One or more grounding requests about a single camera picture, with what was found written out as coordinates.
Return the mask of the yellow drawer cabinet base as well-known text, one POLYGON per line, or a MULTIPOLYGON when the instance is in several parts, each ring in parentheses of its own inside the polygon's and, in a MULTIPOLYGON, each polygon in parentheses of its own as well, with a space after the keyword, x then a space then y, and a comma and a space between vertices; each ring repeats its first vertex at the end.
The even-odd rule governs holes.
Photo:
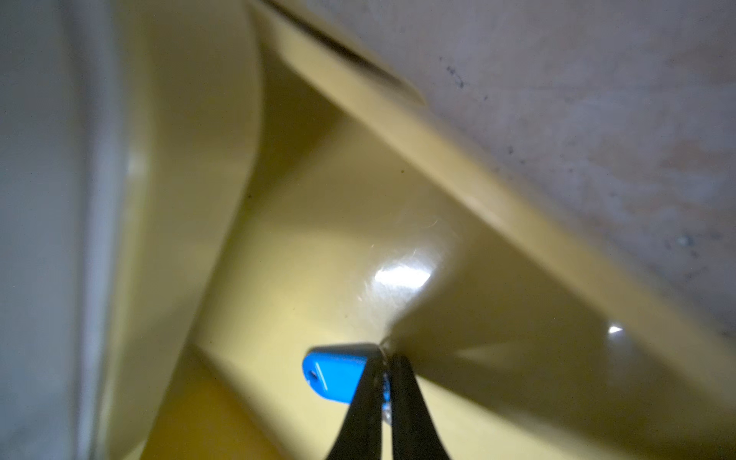
POLYGON ((96 456, 326 457, 318 346, 406 354, 454 459, 731 459, 735 345, 333 31, 113 1, 125 201, 96 456))

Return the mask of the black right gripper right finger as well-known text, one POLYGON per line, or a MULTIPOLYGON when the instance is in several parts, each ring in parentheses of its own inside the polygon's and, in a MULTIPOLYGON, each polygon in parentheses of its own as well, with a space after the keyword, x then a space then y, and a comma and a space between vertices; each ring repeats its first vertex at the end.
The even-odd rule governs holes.
POLYGON ((393 458, 448 460, 408 358, 394 355, 389 373, 393 458))

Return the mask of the blue tag key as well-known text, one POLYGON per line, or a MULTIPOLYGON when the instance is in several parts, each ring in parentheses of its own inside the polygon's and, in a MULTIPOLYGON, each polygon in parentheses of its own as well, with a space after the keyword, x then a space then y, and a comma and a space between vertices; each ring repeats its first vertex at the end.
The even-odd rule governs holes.
POLYGON ((378 357, 388 359, 380 345, 348 343, 310 348, 302 360, 302 373, 310 388, 320 397, 350 404, 358 389, 366 363, 378 357))

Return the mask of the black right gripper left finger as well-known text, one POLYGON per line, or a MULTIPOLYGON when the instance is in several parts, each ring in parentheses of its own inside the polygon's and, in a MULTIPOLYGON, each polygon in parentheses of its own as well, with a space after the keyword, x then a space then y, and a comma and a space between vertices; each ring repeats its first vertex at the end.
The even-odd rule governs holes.
POLYGON ((381 459, 385 374, 383 355, 370 356, 327 459, 381 459))

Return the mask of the white drawer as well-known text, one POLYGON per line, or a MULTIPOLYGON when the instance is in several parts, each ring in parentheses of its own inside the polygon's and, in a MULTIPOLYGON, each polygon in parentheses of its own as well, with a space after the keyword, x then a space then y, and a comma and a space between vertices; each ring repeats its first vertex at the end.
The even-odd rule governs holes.
POLYGON ((128 168, 111 1, 1 5, 1 455, 92 459, 128 168))

